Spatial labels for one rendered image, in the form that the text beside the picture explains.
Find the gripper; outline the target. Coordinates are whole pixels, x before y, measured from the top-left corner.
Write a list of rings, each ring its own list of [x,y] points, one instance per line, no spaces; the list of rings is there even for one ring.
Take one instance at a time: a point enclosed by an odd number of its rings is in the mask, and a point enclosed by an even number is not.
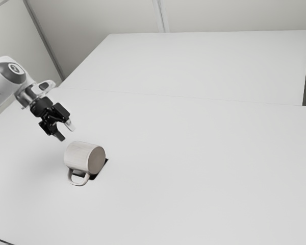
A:
[[[60,104],[55,103],[48,98],[43,97],[30,107],[30,112],[42,121],[39,126],[48,136],[54,136],[59,141],[64,141],[65,136],[58,130],[57,123],[63,123],[71,132],[75,130],[75,126],[70,119],[70,113]]]

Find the white mug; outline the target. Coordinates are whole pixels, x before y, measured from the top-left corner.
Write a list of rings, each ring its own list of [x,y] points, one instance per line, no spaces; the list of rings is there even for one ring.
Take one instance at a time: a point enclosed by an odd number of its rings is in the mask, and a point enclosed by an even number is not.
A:
[[[68,167],[68,181],[74,186],[84,186],[92,175],[97,175],[106,161],[106,152],[102,146],[82,141],[70,143],[64,152],[64,164]],[[73,172],[84,173],[83,180],[74,182]]]

